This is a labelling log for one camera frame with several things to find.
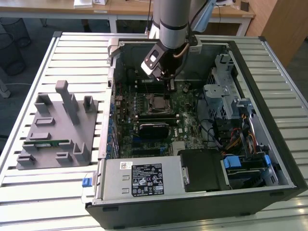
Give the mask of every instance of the floor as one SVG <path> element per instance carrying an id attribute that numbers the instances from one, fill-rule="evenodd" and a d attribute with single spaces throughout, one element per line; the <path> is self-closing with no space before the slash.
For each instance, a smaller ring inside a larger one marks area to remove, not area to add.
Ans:
<path id="1" fill-rule="evenodd" d="M 32 39 L 31 45 L 22 48 L 21 52 L 26 62 L 26 70 L 16 76 L 9 77 L 0 69 L 0 78 L 4 83 L 29 83 L 31 84 L 40 63 L 45 55 L 49 42 L 54 31 L 65 32 L 83 32 L 80 20 L 61 20 L 48 19 L 47 27 L 42 27 L 39 19 L 24 19 L 29 35 Z M 110 32 L 106 20 L 89 20 L 93 32 Z M 143 33 L 145 22 L 135 21 L 127 27 L 124 23 L 119 25 L 119 33 Z M 308 100 L 308 42 L 304 42 L 291 63 L 287 71 L 296 83 L 300 91 Z M 29 91 L 28 85 L 9 85 L 11 97 L 3 99 L 0 97 L 0 135 L 9 135 L 17 119 L 19 111 L 23 105 L 26 95 Z M 0 138 L 0 153 L 5 145 L 6 140 Z"/>

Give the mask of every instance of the green circuit board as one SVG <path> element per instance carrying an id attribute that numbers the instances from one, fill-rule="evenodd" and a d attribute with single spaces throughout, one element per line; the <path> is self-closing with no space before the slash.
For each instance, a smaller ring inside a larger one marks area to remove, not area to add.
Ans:
<path id="1" fill-rule="evenodd" d="M 174 141 L 183 141 L 186 149 L 204 148 L 204 141 L 194 111 L 197 92 L 195 90 L 184 92 L 185 83 L 178 83 L 177 86 L 177 91 L 173 92 L 168 99 L 170 111 L 178 116 L 177 125 L 170 126 L 168 137 L 158 141 L 141 140 L 138 136 L 140 124 L 135 116 L 149 114 L 148 94 L 137 93 L 129 86 L 117 90 L 120 94 L 116 96 L 120 158 L 149 157 L 152 156 L 149 150 L 157 149 L 160 150 L 158 156 L 173 155 L 171 144 Z M 146 151 L 142 155 L 134 154 L 134 151 L 138 150 Z"/>

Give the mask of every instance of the table leg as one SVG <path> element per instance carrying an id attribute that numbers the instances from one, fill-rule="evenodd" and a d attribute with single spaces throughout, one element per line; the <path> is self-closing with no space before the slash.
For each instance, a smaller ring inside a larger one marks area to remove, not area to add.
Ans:
<path id="1" fill-rule="evenodd" d="M 242 23 L 240 24 L 240 27 L 236 33 L 236 36 L 245 36 L 247 29 L 249 27 L 251 18 L 243 18 Z"/>
<path id="2" fill-rule="evenodd" d="M 39 20 L 40 20 L 40 23 L 42 23 L 43 27 L 47 26 L 47 18 L 40 18 Z"/>
<path id="3" fill-rule="evenodd" d="M 6 87 L 6 85 L 1 81 L 1 79 L 0 79 L 0 95 L 3 98 L 9 98 L 9 96 L 11 95 L 11 92 Z"/>
<path id="4" fill-rule="evenodd" d="M 109 16 L 109 25 L 110 25 L 110 33 L 116 33 L 117 29 L 116 29 L 116 15 L 110 15 Z"/>

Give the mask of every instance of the robotic arm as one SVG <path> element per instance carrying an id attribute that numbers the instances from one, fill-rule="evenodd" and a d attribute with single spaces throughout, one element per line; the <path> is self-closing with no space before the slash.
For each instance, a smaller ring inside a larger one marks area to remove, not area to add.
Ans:
<path id="1" fill-rule="evenodd" d="M 216 0 L 206 0 L 205 7 L 202 7 L 204 12 L 194 28 L 200 24 L 206 28 L 215 3 Z M 141 67 L 149 77 L 169 81 L 185 66 L 190 46 L 197 45 L 189 24 L 191 0 L 155 0 L 154 4 L 154 10 L 159 9 L 160 40 L 147 54 Z M 156 18 L 157 12 L 154 12 L 154 20 Z"/>

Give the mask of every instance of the white box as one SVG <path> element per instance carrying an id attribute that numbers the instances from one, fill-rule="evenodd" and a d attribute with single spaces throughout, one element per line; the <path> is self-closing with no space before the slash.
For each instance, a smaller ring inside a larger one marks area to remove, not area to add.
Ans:
<path id="1" fill-rule="evenodd" d="M 94 4 L 106 5 L 108 0 L 93 0 Z"/>
<path id="2" fill-rule="evenodd" d="M 92 7 L 92 0 L 74 0 L 74 9 L 90 7 Z"/>

